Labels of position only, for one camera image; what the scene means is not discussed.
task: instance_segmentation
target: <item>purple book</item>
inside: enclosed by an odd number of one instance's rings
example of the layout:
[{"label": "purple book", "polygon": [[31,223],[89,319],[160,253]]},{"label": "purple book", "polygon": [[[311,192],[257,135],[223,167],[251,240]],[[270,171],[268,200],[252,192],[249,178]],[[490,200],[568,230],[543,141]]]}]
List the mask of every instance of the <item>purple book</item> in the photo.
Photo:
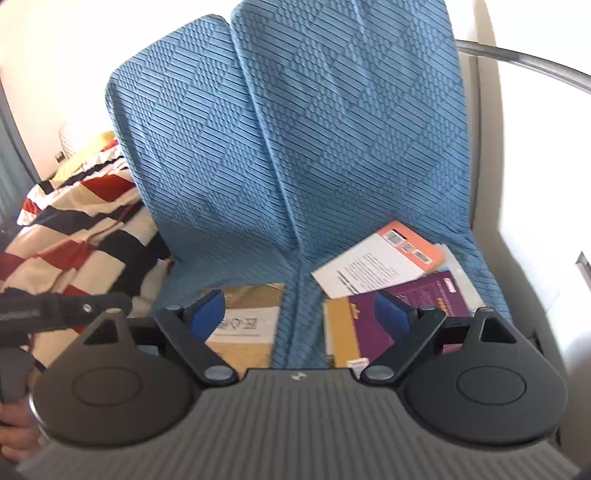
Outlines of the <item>purple book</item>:
[{"label": "purple book", "polygon": [[[443,310],[450,317],[470,316],[470,311],[449,271],[432,273],[384,290],[413,308],[431,306]],[[367,357],[370,362],[395,342],[395,338],[386,333],[386,327],[398,337],[410,328],[408,321],[405,323],[402,319],[404,312],[397,307],[394,307],[394,316],[398,315],[398,318],[389,319],[389,325],[384,326],[384,320],[376,318],[379,316],[378,300],[382,300],[377,297],[384,295],[381,292],[383,291],[370,291],[349,297],[349,303],[355,312],[355,333],[359,351],[361,356]]]}]

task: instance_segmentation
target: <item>book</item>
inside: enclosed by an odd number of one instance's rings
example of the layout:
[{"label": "book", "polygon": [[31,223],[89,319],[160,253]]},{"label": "book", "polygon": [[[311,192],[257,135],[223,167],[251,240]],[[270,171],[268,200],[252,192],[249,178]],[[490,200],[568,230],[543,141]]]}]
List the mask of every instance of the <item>book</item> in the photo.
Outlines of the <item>book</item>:
[{"label": "book", "polygon": [[336,299],[415,280],[444,259],[443,252],[395,220],[312,275]]},{"label": "book", "polygon": [[248,368],[269,367],[283,289],[281,283],[210,288],[184,319],[242,377]]},{"label": "book", "polygon": [[434,306],[448,316],[470,316],[450,271],[324,303],[326,353],[338,368],[361,370],[409,330],[413,312]]},{"label": "book", "polygon": [[460,293],[462,294],[462,298],[466,302],[468,310],[472,314],[477,311],[480,307],[485,306],[482,297],[464,272],[464,269],[460,265],[460,262],[457,261],[457,258],[453,255],[452,251],[449,247],[445,244],[435,244],[438,250],[440,250],[445,255],[445,262],[439,267],[439,271],[449,270],[458,288],[460,289]]}]

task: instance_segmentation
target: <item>barcode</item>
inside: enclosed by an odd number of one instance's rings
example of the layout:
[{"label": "barcode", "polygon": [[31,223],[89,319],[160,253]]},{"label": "barcode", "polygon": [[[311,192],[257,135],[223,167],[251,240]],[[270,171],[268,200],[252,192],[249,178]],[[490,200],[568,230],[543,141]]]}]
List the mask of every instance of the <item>barcode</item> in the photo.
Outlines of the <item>barcode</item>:
[{"label": "barcode", "polygon": [[428,256],[426,256],[423,252],[417,250],[414,254],[417,257],[419,257],[419,259],[423,260],[425,263],[431,263],[431,259]]},{"label": "barcode", "polygon": [[404,238],[398,235],[394,230],[390,230],[386,233],[386,240],[393,245],[399,245],[404,242]]}]

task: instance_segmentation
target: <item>logo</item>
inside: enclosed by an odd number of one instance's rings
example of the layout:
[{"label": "logo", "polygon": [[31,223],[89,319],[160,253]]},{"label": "logo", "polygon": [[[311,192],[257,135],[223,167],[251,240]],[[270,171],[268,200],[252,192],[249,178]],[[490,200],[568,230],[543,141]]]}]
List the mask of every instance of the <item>logo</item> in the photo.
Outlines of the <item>logo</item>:
[{"label": "logo", "polygon": [[300,380],[305,379],[307,376],[308,375],[306,375],[304,372],[298,372],[296,374],[293,374],[291,377],[293,380],[296,380],[299,382]]}]

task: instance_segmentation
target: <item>metal bar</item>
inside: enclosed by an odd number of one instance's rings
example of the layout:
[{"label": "metal bar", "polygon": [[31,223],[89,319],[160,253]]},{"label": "metal bar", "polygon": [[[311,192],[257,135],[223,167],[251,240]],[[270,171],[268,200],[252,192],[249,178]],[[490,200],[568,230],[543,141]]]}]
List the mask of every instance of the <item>metal bar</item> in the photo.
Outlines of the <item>metal bar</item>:
[{"label": "metal bar", "polygon": [[591,75],[566,67],[560,63],[534,57],[527,53],[482,45],[473,41],[456,40],[456,45],[458,51],[461,51],[462,53],[500,60],[538,73],[543,73],[548,77],[560,80],[561,82],[567,83],[570,86],[591,94]]}]

